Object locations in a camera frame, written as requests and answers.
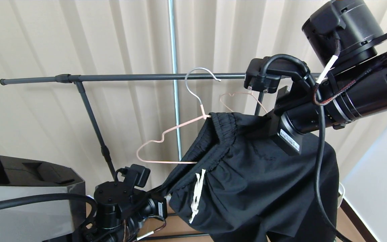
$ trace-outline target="floor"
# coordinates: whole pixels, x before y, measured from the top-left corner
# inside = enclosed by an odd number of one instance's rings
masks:
[[[152,231],[154,228],[159,227],[162,222],[159,222],[155,219],[149,219],[144,227],[140,230],[139,235],[145,234],[149,231]],[[350,222],[349,218],[343,212],[343,210],[338,210],[337,216],[337,229],[342,234],[347,236],[350,240],[356,242],[365,242],[359,232],[356,230],[354,225]],[[165,235],[176,235],[176,234],[188,234],[188,233],[197,233],[195,230],[189,227],[183,220],[178,216],[169,216],[167,219],[167,225],[163,230],[160,230],[153,236],[165,236]],[[212,242],[212,239],[209,236],[201,237],[191,237],[191,238],[178,238],[178,239],[162,239],[162,240],[151,240],[153,242]]]

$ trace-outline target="horizontal bar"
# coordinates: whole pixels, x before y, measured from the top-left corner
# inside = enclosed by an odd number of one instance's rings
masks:
[[[313,77],[317,78],[319,73],[312,73]],[[152,80],[183,80],[186,74],[125,74],[125,75],[70,75],[68,80],[75,81],[152,81]],[[219,79],[244,79],[245,73],[216,73],[215,76]],[[212,79],[208,73],[190,74],[188,79],[204,80]],[[25,83],[43,83],[56,82],[56,77],[42,78],[17,78],[17,79],[1,79],[1,85],[9,84],[25,84]]]
[[[142,238],[141,240],[176,239],[176,238],[199,237],[199,236],[208,236],[208,235],[209,234],[207,233],[193,233],[193,234],[146,237],[146,238]]]

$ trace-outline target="drawstring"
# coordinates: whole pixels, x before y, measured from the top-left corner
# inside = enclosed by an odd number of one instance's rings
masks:
[[[203,191],[203,183],[204,183],[204,176],[206,174],[206,170],[201,170],[201,176],[198,173],[195,173],[197,175],[197,182],[195,183],[195,188],[193,189],[193,195],[194,198],[192,200],[192,204],[190,205],[190,208],[192,209],[192,217],[189,219],[189,223],[191,224],[193,221],[193,218],[198,214],[198,204],[200,203],[201,198],[201,192]]]

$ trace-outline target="white barcode label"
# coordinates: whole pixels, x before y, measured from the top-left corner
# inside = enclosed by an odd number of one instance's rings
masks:
[[[300,151],[300,145],[292,139],[284,130],[280,130],[280,136],[283,137],[289,144],[291,144],[296,150]]]
[[[162,202],[158,202],[158,213],[159,216],[164,216],[162,211]]]

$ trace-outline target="black shorts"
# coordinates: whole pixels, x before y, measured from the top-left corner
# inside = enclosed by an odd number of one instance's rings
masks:
[[[333,242],[316,208],[313,169],[318,137],[306,134],[302,154],[288,156],[261,128],[266,117],[211,113],[197,139],[157,188],[171,194],[171,208],[215,242]],[[192,216],[196,174],[205,169],[198,214]],[[325,145],[320,190],[329,219],[337,218],[338,167]]]

